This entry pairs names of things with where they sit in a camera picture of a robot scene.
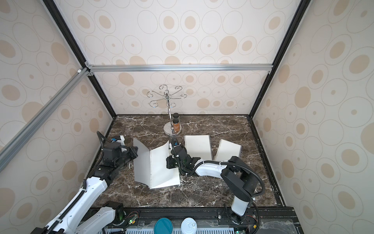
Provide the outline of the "large white spiral notebook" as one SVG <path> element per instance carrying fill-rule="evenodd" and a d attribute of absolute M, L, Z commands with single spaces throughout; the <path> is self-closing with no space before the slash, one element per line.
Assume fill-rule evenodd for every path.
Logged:
<path fill-rule="evenodd" d="M 150 151 L 151 177 L 150 188 L 158 189 L 163 187 L 180 185 L 178 168 L 167 168 L 169 154 L 169 142 Z"/>

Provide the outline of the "torn lined paper sheet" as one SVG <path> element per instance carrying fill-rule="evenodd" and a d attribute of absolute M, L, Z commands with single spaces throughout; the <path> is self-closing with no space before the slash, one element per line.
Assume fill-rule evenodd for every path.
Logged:
<path fill-rule="evenodd" d="M 151 188 L 150 150 L 137 138 L 133 139 L 133 146 L 138 148 L 137 158 L 133 160 L 134 181 L 143 183 Z"/>

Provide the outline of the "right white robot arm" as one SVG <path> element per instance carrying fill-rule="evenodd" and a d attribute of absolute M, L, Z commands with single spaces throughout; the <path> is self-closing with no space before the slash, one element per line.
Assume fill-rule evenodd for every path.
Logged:
<path fill-rule="evenodd" d="M 228 161 L 192 158 L 184 145 L 172 143 L 171 155 L 166 159 L 166 168 L 177 168 L 183 176 L 222 179 L 234 194 L 231 212 L 238 217 L 244 216 L 254 198 L 265 192 L 265 183 L 259 174 L 237 156 L 232 156 Z"/>

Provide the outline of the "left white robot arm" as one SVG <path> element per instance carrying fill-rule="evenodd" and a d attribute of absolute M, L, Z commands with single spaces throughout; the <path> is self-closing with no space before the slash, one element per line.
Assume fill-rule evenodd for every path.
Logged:
<path fill-rule="evenodd" d="M 96 166 L 75 197 L 45 227 L 35 228 L 33 234 L 96 234 L 108 224 L 133 223 L 125 217 L 123 204 L 107 202 L 88 220 L 81 223 L 97 198 L 119 175 L 119 171 L 138 157 L 138 147 L 110 143 L 103 149 L 102 163 Z"/>

